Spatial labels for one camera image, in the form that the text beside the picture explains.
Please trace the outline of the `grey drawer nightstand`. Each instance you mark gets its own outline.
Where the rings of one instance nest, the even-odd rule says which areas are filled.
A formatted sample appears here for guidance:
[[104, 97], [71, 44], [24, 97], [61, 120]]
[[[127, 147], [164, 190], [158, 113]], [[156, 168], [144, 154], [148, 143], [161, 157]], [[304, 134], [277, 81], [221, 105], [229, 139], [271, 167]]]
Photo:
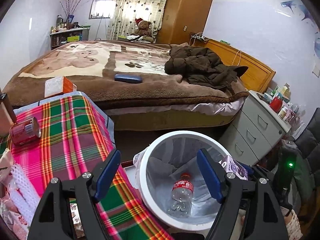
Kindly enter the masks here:
[[219, 139], [233, 159], [246, 165], [258, 163], [291, 130], [291, 125], [259, 95], [249, 91], [249, 97]]

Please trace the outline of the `white round trash bin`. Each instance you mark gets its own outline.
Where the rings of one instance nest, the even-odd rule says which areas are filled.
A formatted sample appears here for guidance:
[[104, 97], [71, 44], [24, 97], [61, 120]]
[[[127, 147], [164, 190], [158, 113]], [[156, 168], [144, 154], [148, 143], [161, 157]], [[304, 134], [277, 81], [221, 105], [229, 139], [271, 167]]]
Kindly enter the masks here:
[[197, 153], [202, 148], [217, 163], [230, 155], [204, 134], [175, 131], [160, 136], [133, 158], [143, 203], [172, 228], [208, 230], [220, 208], [197, 164]]

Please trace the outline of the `wooden headboard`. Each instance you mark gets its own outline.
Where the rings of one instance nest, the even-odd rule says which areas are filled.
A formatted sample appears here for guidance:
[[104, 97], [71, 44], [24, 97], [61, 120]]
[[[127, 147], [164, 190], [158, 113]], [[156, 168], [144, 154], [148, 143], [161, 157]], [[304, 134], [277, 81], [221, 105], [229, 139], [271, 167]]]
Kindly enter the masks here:
[[273, 69], [254, 57], [216, 40], [207, 42], [197, 40], [195, 46], [211, 49], [219, 55], [223, 64], [227, 66], [247, 66], [248, 70], [241, 77], [241, 80], [248, 90], [259, 93], [266, 92], [276, 74]]

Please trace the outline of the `wooden wardrobe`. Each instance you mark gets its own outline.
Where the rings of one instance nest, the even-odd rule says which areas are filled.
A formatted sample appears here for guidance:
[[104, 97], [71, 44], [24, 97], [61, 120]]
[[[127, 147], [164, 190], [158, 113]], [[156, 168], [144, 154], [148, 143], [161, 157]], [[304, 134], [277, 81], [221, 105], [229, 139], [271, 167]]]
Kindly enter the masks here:
[[204, 31], [213, 0], [167, 0], [156, 43], [182, 44]]

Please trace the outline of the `purple snack packet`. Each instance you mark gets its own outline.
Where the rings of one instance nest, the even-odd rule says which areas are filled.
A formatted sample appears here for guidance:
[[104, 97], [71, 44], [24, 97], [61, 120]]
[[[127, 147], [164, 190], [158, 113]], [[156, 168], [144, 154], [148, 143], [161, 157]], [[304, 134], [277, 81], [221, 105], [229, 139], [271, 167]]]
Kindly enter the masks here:
[[247, 170], [230, 155], [225, 156], [219, 161], [226, 173], [234, 173], [241, 180], [248, 180]]

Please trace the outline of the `plaid pink green tablecloth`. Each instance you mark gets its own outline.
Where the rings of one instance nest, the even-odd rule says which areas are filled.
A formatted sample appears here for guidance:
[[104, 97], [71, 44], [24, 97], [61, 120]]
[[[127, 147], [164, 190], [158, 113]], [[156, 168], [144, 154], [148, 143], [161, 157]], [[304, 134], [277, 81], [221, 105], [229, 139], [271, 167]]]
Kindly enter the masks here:
[[[84, 96], [65, 96], [17, 115], [18, 122], [30, 118], [40, 124], [40, 139], [15, 146], [9, 137], [2, 137], [1, 150], [11, 151], [39, 195], [51, 178], [78, 178], [92, 171], [114, 148], [111, 119]], [[97, 210], [113, 239], [170, 239], [142, 203], [122, 167]]]

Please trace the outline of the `clear plastic bottle red label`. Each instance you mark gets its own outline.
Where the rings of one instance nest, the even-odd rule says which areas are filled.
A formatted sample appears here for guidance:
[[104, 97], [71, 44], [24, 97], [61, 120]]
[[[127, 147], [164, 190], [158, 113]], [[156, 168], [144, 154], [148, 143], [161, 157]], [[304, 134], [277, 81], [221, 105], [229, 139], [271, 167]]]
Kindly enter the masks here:
[[191, 211], [194, 186], [191, 175], [183, 173], [173, 185], [167, 213], [174, 217], [188, 217]]

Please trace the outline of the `black chair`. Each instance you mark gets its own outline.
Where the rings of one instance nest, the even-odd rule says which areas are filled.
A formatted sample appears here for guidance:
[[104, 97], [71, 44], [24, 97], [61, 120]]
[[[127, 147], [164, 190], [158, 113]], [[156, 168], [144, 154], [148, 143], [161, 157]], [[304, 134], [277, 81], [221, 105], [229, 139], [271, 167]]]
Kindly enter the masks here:
[[313, 175], [316, 186], [319, 186], [319, 141], [320, 141], [320, 109], [316, 108], [310, 122], [295, 140], [302, 158], [307, 161], [310, 174]]

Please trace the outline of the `white foam net sleeve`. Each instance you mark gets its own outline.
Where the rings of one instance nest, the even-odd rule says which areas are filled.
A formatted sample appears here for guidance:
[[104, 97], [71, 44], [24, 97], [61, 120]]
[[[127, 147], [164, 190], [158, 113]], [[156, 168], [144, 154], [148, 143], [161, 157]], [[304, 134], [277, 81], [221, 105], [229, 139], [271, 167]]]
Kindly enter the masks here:
[[10, 175], [9, 197], [28, 226], [31, 226], [40, 197], [20, 165], [14, 164]]

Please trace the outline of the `brown teddy bear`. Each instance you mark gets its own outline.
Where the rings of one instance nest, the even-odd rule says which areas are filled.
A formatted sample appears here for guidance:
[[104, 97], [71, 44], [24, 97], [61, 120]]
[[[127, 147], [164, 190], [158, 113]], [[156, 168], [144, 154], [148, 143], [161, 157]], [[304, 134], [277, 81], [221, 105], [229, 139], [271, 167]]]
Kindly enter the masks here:
[[137, 29], [132, 34], [142, 37], [143, 41], [148, 41], [153, 43], [154, 39], [151, 31], [152, 23], [149, 21], [145, 21], [142, 18], [135, 19], [135, 23], [136, 23]]

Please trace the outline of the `brown blanket bed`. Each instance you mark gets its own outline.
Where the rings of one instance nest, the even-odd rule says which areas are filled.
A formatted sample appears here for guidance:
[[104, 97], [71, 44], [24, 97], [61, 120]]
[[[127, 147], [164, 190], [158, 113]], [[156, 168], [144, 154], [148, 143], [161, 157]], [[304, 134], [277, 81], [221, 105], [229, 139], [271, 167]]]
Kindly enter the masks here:
[[15, 107], [63, 93], [69, 80], [109, 115], [175, 111], [234, 116], [249, 93], [246, 67], [207, 48], [123, 41], [70, 42], [22, 68], [4, 91]]

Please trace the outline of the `red cup on nightstand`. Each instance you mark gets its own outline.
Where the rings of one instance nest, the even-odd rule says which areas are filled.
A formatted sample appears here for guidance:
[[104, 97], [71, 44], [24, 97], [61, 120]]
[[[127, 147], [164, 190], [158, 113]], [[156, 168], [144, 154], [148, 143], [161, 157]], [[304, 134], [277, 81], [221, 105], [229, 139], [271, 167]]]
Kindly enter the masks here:
[[282, 105], [283, 105], [283, 99], [281, 96], [275, 96], [269, 104], [270, 108], [276, 113], [279, 113], [279, 111], [282, 108]]

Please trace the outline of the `dark brown jacket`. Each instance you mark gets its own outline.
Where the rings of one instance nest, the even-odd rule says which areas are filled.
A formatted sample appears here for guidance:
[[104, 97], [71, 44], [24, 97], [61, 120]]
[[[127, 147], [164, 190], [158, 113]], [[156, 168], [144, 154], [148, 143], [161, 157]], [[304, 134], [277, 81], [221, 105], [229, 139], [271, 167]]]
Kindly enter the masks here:
[[170, 59], [164, 65], [167, 74], [181, 75], [190, 84], [223, 92], [234, 93], [232, 83], [248, 70], [247, 66], [224, 65], [215, 52], [205, 47], [174, 46], [169, 54]]

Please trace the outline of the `patterned window curtain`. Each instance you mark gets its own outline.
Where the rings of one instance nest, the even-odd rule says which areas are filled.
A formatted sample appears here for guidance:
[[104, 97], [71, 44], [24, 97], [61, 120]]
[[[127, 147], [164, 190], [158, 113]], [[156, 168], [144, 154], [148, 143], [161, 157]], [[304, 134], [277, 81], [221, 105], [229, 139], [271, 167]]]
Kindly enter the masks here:
[[136, 20], [151, 23], [151, 34], [156, 36], [162, 27], [167, 0], [115, 0], [115, 11], [108, 24], [107, 39], [116, 40], [138, 29]]

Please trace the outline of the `red soda can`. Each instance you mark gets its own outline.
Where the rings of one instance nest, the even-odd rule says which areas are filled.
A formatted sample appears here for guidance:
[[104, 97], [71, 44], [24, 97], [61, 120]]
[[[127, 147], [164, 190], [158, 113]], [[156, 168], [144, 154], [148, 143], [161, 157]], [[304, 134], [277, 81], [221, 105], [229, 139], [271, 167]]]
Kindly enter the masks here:
[[32, 117], [12, 126], [9, 135], [14, 145], [24, 145], [40, 139], [41, 128], [38, 120]]

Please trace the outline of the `orange white tissue box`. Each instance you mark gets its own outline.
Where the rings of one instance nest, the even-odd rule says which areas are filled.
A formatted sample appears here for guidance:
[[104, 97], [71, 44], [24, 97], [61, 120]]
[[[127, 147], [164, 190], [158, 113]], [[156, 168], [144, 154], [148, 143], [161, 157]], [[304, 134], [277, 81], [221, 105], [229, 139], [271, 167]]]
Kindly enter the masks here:
[[77, 86], [65, 76], [58, 76], [45, 81], [45, 98], [75, 91], [77, 91]]

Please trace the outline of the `cluttered corner shelf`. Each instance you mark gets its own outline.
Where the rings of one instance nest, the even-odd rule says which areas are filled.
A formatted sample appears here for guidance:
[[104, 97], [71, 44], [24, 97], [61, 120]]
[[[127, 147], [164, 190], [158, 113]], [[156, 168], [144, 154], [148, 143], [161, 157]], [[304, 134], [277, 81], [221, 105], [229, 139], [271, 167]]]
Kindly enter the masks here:
[[56, 26], [51, 27], [49, 34], [51, 50], [69, 42], [88, 41], [91, 26], [73, 22], [73, 18], [73, 15], [68, 15], [63, 22], [61, 15], [57, 16]]

